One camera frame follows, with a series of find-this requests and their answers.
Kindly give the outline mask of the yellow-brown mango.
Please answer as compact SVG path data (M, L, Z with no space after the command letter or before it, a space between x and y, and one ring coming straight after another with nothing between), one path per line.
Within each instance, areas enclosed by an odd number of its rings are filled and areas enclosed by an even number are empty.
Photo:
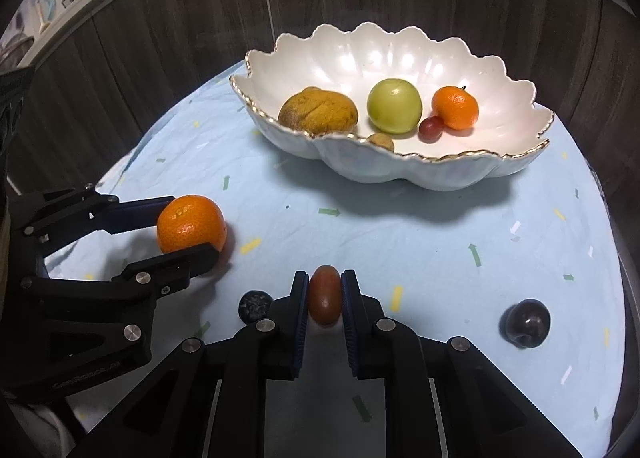
M282 104L278 123L311 135L350 133L359 119L355 103L340 92L310 86Z

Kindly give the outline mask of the white scalloped ceramic bowl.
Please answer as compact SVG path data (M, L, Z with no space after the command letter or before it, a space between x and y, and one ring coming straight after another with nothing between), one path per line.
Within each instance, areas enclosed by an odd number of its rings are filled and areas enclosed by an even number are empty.
M415 26L284 33L272 51L248 52L230 84L271 144L363 184L454 191L518 173L554 120L501 58Z

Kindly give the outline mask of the light blue confetti tablecloth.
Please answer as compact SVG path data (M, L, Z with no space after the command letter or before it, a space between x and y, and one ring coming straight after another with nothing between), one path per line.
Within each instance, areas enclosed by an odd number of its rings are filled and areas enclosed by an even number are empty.
M608 450L624 363L624 293L608 208L561 123L520 173L459 191L407 181L362 185L271 146L219 74L173 106L96 178L124 201L206 196L229 227L213 274L160 301L152 354L186 337L227 339L250 289L288 292L296 271L356 271L361 290L416 333L468 337L586 457ZM538 348L499 322L547 306Z

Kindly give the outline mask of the red grape tomato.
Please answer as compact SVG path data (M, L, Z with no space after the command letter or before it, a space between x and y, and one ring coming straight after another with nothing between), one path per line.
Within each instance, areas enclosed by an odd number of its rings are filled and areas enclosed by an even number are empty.
M445 123L441 117L432 115L424 119L418 127L418 136L424 143L434 143L439 140L445 130Z

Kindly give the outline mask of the brown longan front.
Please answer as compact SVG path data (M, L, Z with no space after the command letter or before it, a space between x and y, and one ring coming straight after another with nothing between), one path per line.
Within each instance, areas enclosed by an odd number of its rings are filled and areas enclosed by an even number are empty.
M395 151L393 139L384 133L374 133L367 138L367 142L389 152Z

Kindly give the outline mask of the green apple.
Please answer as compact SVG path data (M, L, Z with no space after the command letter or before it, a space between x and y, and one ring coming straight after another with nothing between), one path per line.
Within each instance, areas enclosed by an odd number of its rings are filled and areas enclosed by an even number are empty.
M418 125L423 103L418 90L401 78L375 84L367 98L369 120L383 133L406 135Z

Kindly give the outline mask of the small orange mandarin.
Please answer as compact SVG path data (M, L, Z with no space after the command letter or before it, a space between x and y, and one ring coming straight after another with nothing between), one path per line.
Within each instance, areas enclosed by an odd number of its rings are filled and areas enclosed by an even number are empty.
M203 196L173 199L156 223L160 251L175 252L210 243L218 252L227 241L227 224L218 205Z

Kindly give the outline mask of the large orange mandarin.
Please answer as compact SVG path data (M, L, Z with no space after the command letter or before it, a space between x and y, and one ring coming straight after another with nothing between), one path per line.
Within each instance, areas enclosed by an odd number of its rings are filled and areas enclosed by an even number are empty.
M432 98L432 111L448 129L472 129L480 117L480 106L465 87L444 86Z

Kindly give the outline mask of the dark purple plum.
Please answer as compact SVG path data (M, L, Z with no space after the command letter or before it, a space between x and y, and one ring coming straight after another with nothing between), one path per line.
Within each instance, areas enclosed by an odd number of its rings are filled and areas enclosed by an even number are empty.
M499 322L501 337L517 348L538 348L547 339L550 328L550 311L535 299L510 306Z

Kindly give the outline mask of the dark red jujube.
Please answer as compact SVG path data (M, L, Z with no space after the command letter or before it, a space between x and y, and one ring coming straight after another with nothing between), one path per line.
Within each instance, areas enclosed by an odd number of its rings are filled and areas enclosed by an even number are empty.
M341 277L333 266L322 265L312 275L308 287L308 311L323 328L334 326L341 317Z

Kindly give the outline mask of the dark blueberry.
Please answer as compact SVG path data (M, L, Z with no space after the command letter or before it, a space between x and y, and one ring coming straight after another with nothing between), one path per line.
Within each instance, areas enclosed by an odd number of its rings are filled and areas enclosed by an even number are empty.
M269 315L273 298L262 290L250 290L244 293L238 306L238 314L244 325L266 319Z

